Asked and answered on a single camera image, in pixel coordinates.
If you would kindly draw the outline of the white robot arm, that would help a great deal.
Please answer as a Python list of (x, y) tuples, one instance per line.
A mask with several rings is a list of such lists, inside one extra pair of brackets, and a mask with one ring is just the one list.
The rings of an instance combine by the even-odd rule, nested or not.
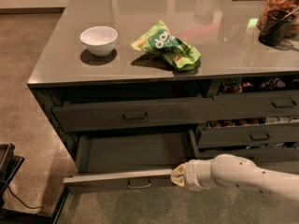
[(192, 191), (236, 187), (299, 203), (299, 175), (263, 169), (249, 159), (231, 154), (184, 162), (171, 172), (170, 178), (177, 186)]

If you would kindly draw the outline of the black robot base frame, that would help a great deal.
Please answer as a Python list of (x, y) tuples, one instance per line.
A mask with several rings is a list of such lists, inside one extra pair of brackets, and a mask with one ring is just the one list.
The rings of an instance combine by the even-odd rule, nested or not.
[(1, 224), (59, 224), (68, 191), (28, 163), (12, 143), (0, 145)]

